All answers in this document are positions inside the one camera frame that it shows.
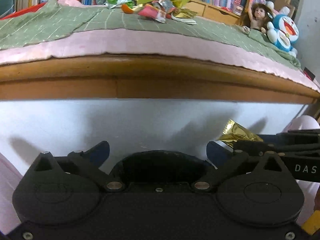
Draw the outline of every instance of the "green checkered cloth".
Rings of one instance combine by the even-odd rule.
[[[300,69],[300,62],[271,44],[266,36],[252,30],[248,35],[238,26],[225,25],[196,18],[197,25],[174,20],[159,23],[137,14],[125,14],[121,9],[102,7],[69,7],[49,0],[35,13],[0,21],[0,49],[23,47],[44,41],[68,37],[74,32],[119,29],[176,33],[241,47],[290,68]]]

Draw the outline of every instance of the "doll's hair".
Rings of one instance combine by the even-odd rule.
[[[254,3],[252,5],[252,7],[251,7],[252,15],[253,15],[254,18],[255,18],[254,13],[255,13],[257,8],[264,9],[265,17],[264,17],[263,22],[262,22],[262,27],[264,27],[267,30],[267,23],[272,21],[272,18],[270,18],[268,13],[270,15],[272,15],[272,11],[271,11],[271,9],[269,7],[267,7],[263,3]],[[240,18],[237,20],[236,24],[240,25],[240,26],[247,26],[247,27],[250,28],[251,22],[250,22],[249,14],[245,9],[242,11],[242,14],[241,14]]]

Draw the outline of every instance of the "wooden bed frame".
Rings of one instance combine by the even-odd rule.
[[[101,55],[0,67],[0,100],[187,98],[312,104],[320,94],[271,74],[159,55]]]

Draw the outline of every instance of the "gold foil packet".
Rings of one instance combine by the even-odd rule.
[[[244,128],[233,120],[228,121],[222,133],[223,135],[221,135],[218,140],[224,142],[232,148],[233,142],[240,140],[263,142],[258,135],[250,132],[248,129]]]

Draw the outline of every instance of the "doraemon plush toy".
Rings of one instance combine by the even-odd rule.
[[[280,13],[268,22],[268,38],[277,48],[289,52],[290,55],[297,57],[298,51],[292,47],[299,38],[299,31],[293,20],[288,17],[289,8],[284,7]]]

